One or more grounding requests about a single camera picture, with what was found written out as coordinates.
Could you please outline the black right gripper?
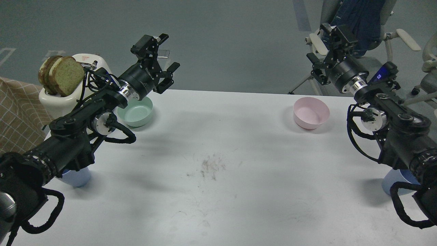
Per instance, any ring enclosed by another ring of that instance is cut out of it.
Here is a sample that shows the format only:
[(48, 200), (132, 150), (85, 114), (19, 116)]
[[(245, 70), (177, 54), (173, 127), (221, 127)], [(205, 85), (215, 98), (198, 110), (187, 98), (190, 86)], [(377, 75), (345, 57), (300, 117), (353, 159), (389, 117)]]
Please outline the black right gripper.
[(310, 35), (310, 41), (315, 51), (324, 55), (320, 59), (315, 53), (307, 53), (306, 57), (312, 63), (311, 76), (321, 85), (332, 83), (342, 94), (358, 94), (367, 86), (366, 71), (353, 56), (354, 46), (358, 40), (346, 25), (320, 24), (321, 38), (329, 38), (329, 48), (316, 34)]

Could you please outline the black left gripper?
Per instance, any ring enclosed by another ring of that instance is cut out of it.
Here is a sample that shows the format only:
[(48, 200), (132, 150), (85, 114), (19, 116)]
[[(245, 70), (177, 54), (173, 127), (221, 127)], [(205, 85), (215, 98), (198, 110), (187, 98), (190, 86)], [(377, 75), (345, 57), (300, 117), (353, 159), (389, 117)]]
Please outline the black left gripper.
[(173, 62), (164, 70), (158, 61), (159, 46), (169, 38), (168, 34), (159, 36), (143, 35), (130, 51), (138, 61), (118, 77), (118, 93), (126, 101), (133, 98), (142, 100), (151, 91), (162, 94), (171, 86), (174, 72), (181, 66)]

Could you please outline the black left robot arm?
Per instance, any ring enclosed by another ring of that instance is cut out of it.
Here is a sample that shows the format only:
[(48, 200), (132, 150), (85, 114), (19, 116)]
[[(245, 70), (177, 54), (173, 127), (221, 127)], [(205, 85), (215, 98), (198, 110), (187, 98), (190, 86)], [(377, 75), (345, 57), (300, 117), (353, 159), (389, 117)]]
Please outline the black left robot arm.
[(29, 234), (48, 230), (63, 206), (64, 195), (45, 188), (65, 170), (80, 171), (94, 163), (94, 152), (102, 142), (131, 144), (135, 134), (117, 121), (113, 110), (151, 91), (162, 94), (173, 85), (174, 62), (163, 70), (158, 62), (159, 46), (168, 34), (144, 35), (130, 51), (137, 62), (120, 76), (110, 74), (97, 61), (79, 64), (79, 82), (95, 82), (93, 94), (81, 94), (72, 112), (49, 124), (50, 137), (20, 154), (1, 155), (1, 240), (8, 235), (12, 245), (20, 228)]

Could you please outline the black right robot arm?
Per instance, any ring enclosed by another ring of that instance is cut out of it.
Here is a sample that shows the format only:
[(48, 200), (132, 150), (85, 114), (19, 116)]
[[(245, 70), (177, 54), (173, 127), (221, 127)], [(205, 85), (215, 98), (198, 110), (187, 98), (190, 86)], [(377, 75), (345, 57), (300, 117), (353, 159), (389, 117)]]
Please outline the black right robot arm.
[(380, 148), (378, 158), (370, 157), (392, 169), (407, 169), (417, 184), (395, 182), (389, 195), (399, 218), (420, 229), (436, 225), (436, 142), (429, 136), (431, 121), (404, 106), (394, 91), (397, 66), (387, 61), (370, 82), (368, 71), (352, 54), (358, 40), (346, 25), (320, 25), (329, 37), (325, 59), (314, 53), (307, 57), (312, 63), (311, 76), (321, 85), (332, 83), (340, 93), (351, 93), (355, 104), (348, 107), (347, 130), (354, 147), (353, 133), (375, 140)]

